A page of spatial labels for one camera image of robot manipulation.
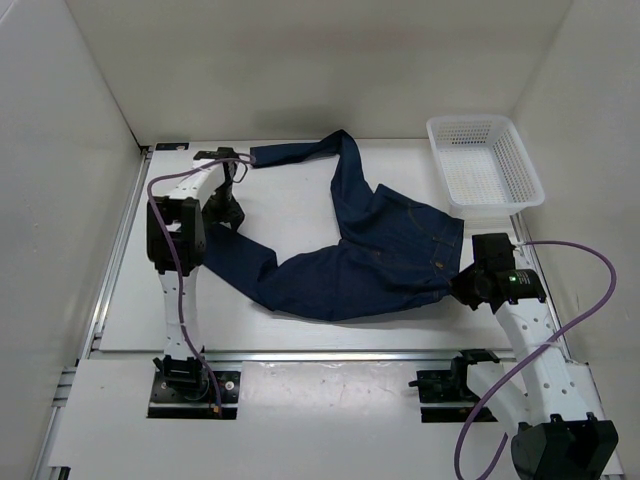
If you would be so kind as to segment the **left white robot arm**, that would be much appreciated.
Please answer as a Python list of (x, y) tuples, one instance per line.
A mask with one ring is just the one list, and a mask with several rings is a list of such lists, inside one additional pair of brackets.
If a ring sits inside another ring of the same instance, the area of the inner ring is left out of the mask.
[(206, 228), (224, 224), (234, 230), (245, 215), (233, 195), (238, 169), (254, 158), (230, 147), (201, 150), (187, 170), (157, 176), (146, 187), (146, 253), (163, 291), (166, 346), (174, 361), (198, 360), (196, 282), (207, 248)]

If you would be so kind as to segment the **dark blue denim trousers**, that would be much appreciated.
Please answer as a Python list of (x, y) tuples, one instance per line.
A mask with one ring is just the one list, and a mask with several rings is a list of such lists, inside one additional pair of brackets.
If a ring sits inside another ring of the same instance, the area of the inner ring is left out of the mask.
[(283, 263), (220, 224), (204, 265), (259, 305), (336, 322), (436, 303), (459, 272), (464, 222), (385, 185), (366, 182), (356, 141), (338, 130), (318, 142), (254, 147), (257, 168), (336, 155), (330, 184), (340, 241)]

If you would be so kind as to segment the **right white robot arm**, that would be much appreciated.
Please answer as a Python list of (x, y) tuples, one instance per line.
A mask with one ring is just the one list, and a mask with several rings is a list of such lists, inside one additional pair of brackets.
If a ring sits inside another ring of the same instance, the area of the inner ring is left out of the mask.
[(617, 286), (616, 269), (604, 254), (583, 246), (582, 251), (606, 266), (609, 285), (593, 307), (555, 330), (540, 315), (517, 310), (523, 303), (542, 305), (547, 295), (534, 270), (518, 267), (516, 248), (503, 233), (473, 236), (473, 262), (451, 283), (460, 303), (471, 309), (489, 305), (517, 360), (507, 372), (501, 372), (498, 361), (484, 360), (450, 373), (455, 396), (479, 397), (454, 447), (455, 475), (463, 476), (466, 436), (480, 411), (488, 408), (504, 429), (498, 449), (510, 452), (519, 478), (598, 479), (618, 445), (618, 432), (612, 421), (599, 419), (588, 408), (558, 342), (609, 301)]

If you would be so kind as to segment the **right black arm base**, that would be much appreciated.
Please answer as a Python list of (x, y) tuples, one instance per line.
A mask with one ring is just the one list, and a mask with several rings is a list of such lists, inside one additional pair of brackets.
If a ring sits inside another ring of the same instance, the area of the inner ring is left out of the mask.
[(423, 424), (464, 423), (480, 397), (467, 385), (468, 368), (479, 363), (499, 363), (491, 350), (461, 350), (448, 369), (418, 370), (408, 386), (416, 389)]

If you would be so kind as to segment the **white perforated plastic basket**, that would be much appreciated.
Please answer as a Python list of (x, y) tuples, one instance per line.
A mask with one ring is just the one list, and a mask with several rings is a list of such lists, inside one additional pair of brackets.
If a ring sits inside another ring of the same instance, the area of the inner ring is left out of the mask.
[(501, 218), (543, 204), (543, 187), (509, 118), (438, 116), (426, 131), (452, 216)]

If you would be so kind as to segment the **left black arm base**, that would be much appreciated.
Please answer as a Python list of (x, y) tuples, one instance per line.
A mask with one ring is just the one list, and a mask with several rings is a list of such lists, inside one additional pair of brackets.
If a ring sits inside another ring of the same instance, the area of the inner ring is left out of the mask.
[(154, 358), (147, 417), (151, 419), (235, 420), (241, 372), (215, 371), (216, 383), (195, 358)]

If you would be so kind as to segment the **aluminium rail frame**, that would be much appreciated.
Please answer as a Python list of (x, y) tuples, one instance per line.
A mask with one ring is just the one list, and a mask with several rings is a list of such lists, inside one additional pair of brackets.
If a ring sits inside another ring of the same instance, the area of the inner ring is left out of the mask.
[(233, 420), (151, 419), (162, 292), (145, 253), (149, 179), (190, 165), (159, 151), (131, 188), (89, 334), (60, 380), (43, 479), (450, 479), (456, 423), (425, 423), (417, 371), (461, 350), (511, 360), (487, 307), (437, 304), (353, 322), (273, 313), (209, 271), (198, 314), (218, 369), (241, 374)]

